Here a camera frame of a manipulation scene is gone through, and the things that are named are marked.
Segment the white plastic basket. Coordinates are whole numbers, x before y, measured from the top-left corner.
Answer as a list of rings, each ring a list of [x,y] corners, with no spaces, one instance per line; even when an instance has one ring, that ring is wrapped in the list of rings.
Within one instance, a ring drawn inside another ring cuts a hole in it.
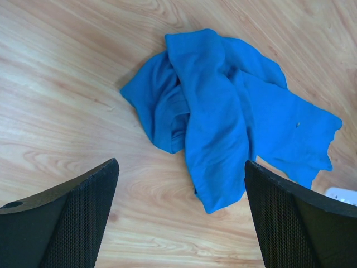
[[[328,188],[324,195],[340,202],[357,206],[357,191],[332,187]]]

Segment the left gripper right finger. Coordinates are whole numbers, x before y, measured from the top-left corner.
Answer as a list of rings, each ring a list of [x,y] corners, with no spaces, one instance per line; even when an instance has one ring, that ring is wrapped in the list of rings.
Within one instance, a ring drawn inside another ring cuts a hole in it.
[[[265,267],[356,267],[356,207],[245,163]]]

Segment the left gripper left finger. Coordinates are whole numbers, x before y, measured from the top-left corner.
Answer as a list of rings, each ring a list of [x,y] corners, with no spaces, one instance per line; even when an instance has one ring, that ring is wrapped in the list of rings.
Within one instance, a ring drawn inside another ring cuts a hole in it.
[[[110,159],[1,207],[1,267],[94,267],[119,176]]]

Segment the blue t-shirt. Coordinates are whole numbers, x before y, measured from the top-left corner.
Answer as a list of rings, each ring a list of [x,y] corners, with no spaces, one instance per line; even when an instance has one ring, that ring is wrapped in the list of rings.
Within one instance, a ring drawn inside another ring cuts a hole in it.
[[[121,89],[159,149],[185,152],[195,193],[211,214],[245,192],[260,157],[310,188],[342,120],[288,90],[277,63],[211,29],[168,34],[166,49]]]

